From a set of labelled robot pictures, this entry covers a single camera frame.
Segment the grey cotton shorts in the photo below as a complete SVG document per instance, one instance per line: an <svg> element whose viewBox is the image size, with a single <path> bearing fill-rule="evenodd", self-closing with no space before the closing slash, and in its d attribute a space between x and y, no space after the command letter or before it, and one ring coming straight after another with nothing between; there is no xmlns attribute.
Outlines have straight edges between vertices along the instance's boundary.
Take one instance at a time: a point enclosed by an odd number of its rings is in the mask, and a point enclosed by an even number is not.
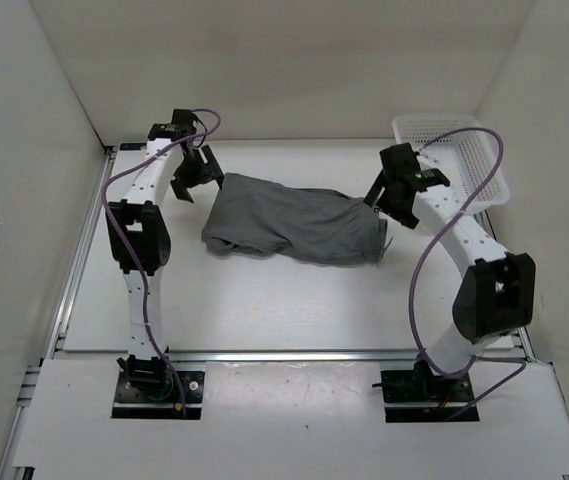
<svg viewBox="0 0 569 480"><path fill-rule="evenodd" d="M388 222L362 198L229 173L201 240L217 256L279 254L306 263L356 266L383 258L387 231Z"/></svg>

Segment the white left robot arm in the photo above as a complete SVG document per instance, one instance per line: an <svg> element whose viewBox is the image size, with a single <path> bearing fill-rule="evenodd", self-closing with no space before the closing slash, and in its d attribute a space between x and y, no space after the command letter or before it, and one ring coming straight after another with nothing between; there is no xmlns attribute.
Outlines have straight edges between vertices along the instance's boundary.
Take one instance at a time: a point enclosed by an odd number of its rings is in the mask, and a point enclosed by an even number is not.
<svg viewBox="0 0 569 480"><path fill-rule="evenodd" d="M175 109L168 123L155 123L145 159L113 175L101 190L111 254L124 276L130 318L128 357L119 360L152 400L170 395L168 346L162 340L160 286L171 254L161 206L168 193L191 203L190 190L223 184L224 173L205 139L221 124L208 108Z"/></svg>

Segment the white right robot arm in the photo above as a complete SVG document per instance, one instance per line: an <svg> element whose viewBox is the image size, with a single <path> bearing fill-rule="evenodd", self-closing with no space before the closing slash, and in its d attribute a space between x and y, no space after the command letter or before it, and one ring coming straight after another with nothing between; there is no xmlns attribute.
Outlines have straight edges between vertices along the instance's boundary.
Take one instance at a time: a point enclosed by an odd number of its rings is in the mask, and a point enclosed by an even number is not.
<svg viewBox="0 0 569 480"><path fill-rule="evenodd" d="M493 239L455 197L448 178L421 167L410 144L383 149L380 159L366 204L409 229L425 225L433 234L428 246L442 246L461 276L451 325L430 346L414 339L427 366L414 373L413 387L434 400L489 345L530 324L536 265L530 255L514 254Z"/></svg>

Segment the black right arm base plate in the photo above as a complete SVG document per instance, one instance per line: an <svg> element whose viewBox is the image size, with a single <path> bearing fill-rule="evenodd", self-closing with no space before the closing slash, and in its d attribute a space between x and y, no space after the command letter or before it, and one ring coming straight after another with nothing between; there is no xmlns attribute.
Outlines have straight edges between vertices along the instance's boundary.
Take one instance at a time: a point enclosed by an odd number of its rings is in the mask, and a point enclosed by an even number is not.
<svg viewBox="0 0 569 480"><path fill-rule="evenodd" d="M469 375L460 379L433 377L422 384L413 370L382 370L371 385L382 392L386 423L479 422Z"/></svg>

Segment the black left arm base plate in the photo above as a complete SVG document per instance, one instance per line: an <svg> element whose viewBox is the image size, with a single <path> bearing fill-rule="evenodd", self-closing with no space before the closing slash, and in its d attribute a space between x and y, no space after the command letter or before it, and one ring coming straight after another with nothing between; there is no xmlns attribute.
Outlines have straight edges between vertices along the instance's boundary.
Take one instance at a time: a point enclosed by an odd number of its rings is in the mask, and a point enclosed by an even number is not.
<svg viewBox="0 0 569 480"><path fill-rule="evenodd" d="M114 391L111 417L134 420L199 420L205 391L205 372L178 371L186 408L179 406L178 388L169 385L159 393L140 390L120 371Z"/></svg>

